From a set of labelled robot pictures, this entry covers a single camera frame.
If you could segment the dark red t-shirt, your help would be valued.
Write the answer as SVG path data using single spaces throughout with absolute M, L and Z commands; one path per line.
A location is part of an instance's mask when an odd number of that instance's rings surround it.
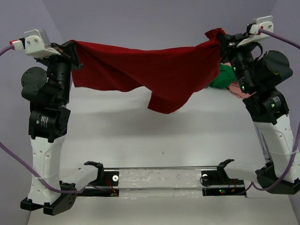
M 129 92 L 151 91 L 150 110 L 169 114 L 180 109 L 195 93 L 219 75 L 221 28 L 206 33 L 197 46 L 138 50 L 76 41 L 83 67 L 72 73 L 76 87 Z

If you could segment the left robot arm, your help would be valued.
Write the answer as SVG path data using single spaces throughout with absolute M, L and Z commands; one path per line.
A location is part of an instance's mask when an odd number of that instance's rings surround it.
M 30 102 L 29 136 L 33 153 L 33 177 L 28 196 L 21 208 L 42 209 L 55 216 L 72 208 L 84 188 L 101 181 L 104 167 L 88 161 L 74 174 L 60 180 L 60 156 L 68 128 L 67 109 L 71 73 L 82 67 L 74 41 L 52 43 L 54 51 L 37 58 L 44 68 L 31 67 L 21 78 L 24 99 Z

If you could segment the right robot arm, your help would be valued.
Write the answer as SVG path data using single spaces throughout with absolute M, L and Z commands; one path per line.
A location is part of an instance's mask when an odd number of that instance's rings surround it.
M 232 167 L 231 160 L 226 160 L 218 170 L 228 178 L 251 181 L 257 190 L 296 194 L 300 190 L 300 138 L 292 134 L 288 104 L 277 90 L 277 85 L 293 75 L 288 58 L 276 50 L 253 57 L 259 43 L 243 44 L 244 34 L 219 34 L 217 39 L 222 63 L 231 64 L 240 90 L 248 94 L 243 103 L 269 157 L 261 169 Z

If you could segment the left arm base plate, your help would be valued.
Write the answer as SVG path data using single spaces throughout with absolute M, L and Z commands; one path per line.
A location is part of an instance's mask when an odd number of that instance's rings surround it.
M 105 170 L 101 181 L 93 181 L 85 190 L 78 194 L 83 197 L 118 197 L 119 171 Z

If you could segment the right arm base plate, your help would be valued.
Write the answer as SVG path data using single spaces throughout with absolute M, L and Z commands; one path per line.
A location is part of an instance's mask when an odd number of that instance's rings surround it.
M 247 196 L 243 180 L 220 178 L 216 170 L 201 171 L 203 196 Z

